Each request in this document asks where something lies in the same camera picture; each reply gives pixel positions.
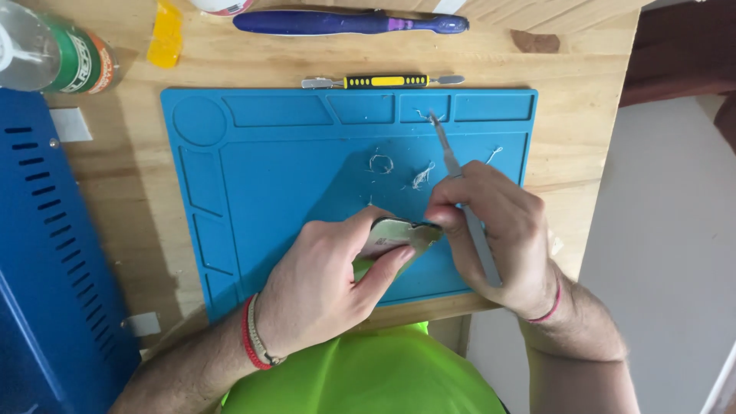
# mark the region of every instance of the bottle cap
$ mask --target bottle cap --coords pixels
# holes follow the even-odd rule
[[[0,71],[10,66],[13,60],[13,40],[7,30],[0,24]]]

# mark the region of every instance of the wooden surface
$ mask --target wooden surface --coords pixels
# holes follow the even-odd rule
[[[509,31],[476,24],[453,36],[431,32],[290,38],[238,32],[230,19],[185,2],[184,51],[174,69],[145,61],[155,4],[150,0],[23,1],[76,16],[116,48],[124,79],[95,96],[49,96],[53,108],[80,106],[94,140],[64,144],[131,314],[157,312],[164,332],[202,305],[187,222],[161,114],[170,86],[297,88],[307,76],[419,71],[463,74],[467,88],[536,88],[539,105],[527,190],[548,207],[565,247],[560,267],[576,278],[638,12],[560,37],[559,53],[525,55]],[[368,326],[387,326],[488,309],[477,295],[380,308]],[[193,317],[203,324],[204,318]],[[145,338],[144,346],[160,339]]]
[[[540,34],[578,32],[653,0],[445,0],[437,13],[454,13],[476,24],[525,30]],[[440,0],[304,0],[299,3],[364,9],[411,10],[432,13]]]

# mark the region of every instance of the red bracelet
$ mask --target red bracelet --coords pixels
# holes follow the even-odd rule
[[[526,320],[527,322],[529,322],[529,323],[540,323],[540,322],[544,322],[545,320],[547,320],[550,317],[552,317],[552,314],[554,313],[554,311],[557,310],[557,307],[559,306],[559,298],[560,298],[560,295],[561,295],[561,292],[562,292],[562,287],[559,285],[559,279],[558,278],[555,278],[555,280],[557,281],[557,293],[555,294],[555,297],[554,297],[554,305],[552,305],[552,310],[549,311],[549,312],[547,312],[546,315],[544,315],[542,317],[538,317],[537,319],[527,319]]]
[[[258,368],[259,370],[267,370],[271,368],[271,365],[264,364],[258,358],[258,355],[255,354],[253,346],[250,343],[250,331],[248,329],[248,307],[250,305],[250,301],[252,300],[253,296],[248,298],[248,300],[245,301],[245,306],[243,306],[243,320],[240,322],[240,330],[241,334],[243,335],[243,346],[245,346],[245,352],[248,354],[248,359],[250,359],[250,362],[253,364],[253,366]]]

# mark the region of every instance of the green bottle label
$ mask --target green bottle label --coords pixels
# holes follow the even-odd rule
[[[44,91],[96,94],[110,86],[115,67],[104,41],[64,21],[42,17],[61,54],[59,73]]]

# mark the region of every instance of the green t-shirt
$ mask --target green t-shirt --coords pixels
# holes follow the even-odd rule
[[[502,414],[470,362],[427,335],[427,323],[356,332],[238,381],[222,414]]]

